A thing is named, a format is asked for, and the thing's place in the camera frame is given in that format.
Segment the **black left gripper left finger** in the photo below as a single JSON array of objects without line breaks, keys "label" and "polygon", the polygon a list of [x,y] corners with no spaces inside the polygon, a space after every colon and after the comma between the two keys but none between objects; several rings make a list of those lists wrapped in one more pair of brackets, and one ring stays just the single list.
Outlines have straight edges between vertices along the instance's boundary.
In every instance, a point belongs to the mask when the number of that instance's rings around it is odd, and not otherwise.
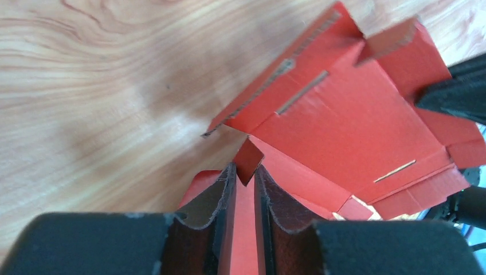
[{"label": "black left gripper left finger", "polygon": [[172,213],[45,213],[21,232],[2,274],[223,274],[236,166]]}]

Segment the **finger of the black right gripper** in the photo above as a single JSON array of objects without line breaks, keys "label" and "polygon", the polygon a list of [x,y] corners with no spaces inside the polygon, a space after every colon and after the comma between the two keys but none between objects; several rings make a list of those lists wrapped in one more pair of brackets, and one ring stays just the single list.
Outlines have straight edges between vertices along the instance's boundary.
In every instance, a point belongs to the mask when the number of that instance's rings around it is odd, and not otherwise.
[{"label": "finger of the black right gripper", "polygon": [[418,108],[485,124],[485,53],[448,68],[450,79],[424,88]]}]

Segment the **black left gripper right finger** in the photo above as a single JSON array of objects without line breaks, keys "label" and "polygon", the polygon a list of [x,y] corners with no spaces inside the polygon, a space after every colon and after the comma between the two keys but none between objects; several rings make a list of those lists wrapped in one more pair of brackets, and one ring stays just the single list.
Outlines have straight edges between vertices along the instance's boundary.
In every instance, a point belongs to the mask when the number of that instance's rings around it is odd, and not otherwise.
[{"label": "black left gripper right finger", "polygon": [[328,221],[254,175],[260,274],[482,274],[472,249],[438,221]]}]

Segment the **red paper box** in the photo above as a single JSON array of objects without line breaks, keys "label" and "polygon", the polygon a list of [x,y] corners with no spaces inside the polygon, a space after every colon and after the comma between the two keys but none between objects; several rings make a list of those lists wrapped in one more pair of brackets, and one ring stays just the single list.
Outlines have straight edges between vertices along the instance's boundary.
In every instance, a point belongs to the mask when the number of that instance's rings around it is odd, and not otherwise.
[{"label": "red paper box", "polygon": [[[260,274],[254,175],[261,166],[328,221],[399,221],[483,197],[462,174],[485,165],[479,123],[414,105],[424,88],[452,78],[448,68],[416,18],[366,38],[336,2],[309,25],[206,130],[226,125],[246,134],[229,163],[236,185],[223,274]],[[182,207],[221,171],[199,172]]]}]

